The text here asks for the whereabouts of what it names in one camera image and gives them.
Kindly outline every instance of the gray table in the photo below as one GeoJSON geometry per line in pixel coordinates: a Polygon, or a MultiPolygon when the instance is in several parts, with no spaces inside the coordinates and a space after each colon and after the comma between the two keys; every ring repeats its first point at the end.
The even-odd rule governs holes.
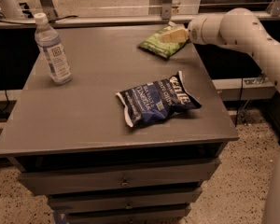
{"type": "Polygon", "coordinates": [[[170,60],[137,47],[161,27],[60,29],[73,80],[55,86],[39,57],[0,136],[0,157],[22,171],[20,181],[35,195],[48,195],[53,209],[68,213],[70,223],[186,215],[222,148],[238,138],[192,44],[170,60]],[[179,70],[203,107],[145,128],[128,127],[115,93],[179,70]],[[130,208],[132,197],[157,192],[155,203],[140,198],[130,208]]]}

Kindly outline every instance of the blue chip bag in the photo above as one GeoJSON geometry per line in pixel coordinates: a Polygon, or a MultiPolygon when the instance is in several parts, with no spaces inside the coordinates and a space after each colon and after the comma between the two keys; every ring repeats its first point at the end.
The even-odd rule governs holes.
{"type": "Polygon", "coordinates": [[[140,85],[116,95],[125,106],[124,116],[130,127],[152,124],[202,106],[186,92],[181,71],[170,78],[140,85]]]}

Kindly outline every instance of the drawer cabinet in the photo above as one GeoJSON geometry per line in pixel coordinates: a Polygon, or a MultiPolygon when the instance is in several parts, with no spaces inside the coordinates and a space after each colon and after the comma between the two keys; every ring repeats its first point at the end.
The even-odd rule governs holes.
{"type": "Polygon", "coordinates": [[[51,195],[49,206],[58,213],[130,210],[139,207],[194,203],[202,189],[197,183],[115,189],[73,194],[51,195]]]}
{"type": "Polygon", "coordinates": [[[208,180],[219,159],[181,160],[87,169],[24,173],[20,182],[34,195],[126,189],[208,180]]]}

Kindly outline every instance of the drawer front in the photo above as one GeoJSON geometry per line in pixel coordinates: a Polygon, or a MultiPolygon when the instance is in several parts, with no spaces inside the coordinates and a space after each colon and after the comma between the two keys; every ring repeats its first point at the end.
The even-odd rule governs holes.
{"type": "Polygon", "coordinates": [[[89,169],[59,172],[26,173],[20,182],[34,195],[52,195],[101,189],[126,189],[174,183],[208,180],[219,165],[219,159],[178,162],[145,163],[131,167],[120,166],[94,172],[89,169]]]}
{"type": "Polygon", "coordinates": [[[188,213],[188,206],[175,205],[142,209],[134,212],[69,214],[66,215],[66,220],[70,224],[136,224],[138,221],[185,217],[188,213]]]}
{"type": "Polygon", "coordinates": [[[115,190],[113,193],[91,195],[72,195],[70,197],[49,197],[49,206],[58,213],[79,213],[95,212],[104,210],[130,210],[138,207],[160,206],[180,203],[194,203],[202,189],[184,188],[183,186],[150,190],[131,190],[120,193],[115,190]]]}

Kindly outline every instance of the black panel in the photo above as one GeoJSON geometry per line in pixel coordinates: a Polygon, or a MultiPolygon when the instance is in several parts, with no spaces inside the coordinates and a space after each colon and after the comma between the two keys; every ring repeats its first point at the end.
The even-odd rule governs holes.
{"type": "Polygon", "coordinates": [[[247,54],[213,45],[195,45],[212,79],[257,77],[259,67],[247,54]]]}
{"type": "Polygon", "coordinates": [[[273,123],[276,133],[279,135],[280,145],[280,93],[277,92],[272,99],[264,101],[262,109],[265,111],[266,118],[273,123]]]}
{"type": "Polygon", "coordinates": [[[0,29],[0,90],[22,89],[38,53],[35,29],[0,29]]]}
{"type": "Polygon", "coordinates": [[[261,21],[268,34],[280,42],[280,20],[279,21],[261,21]]]}

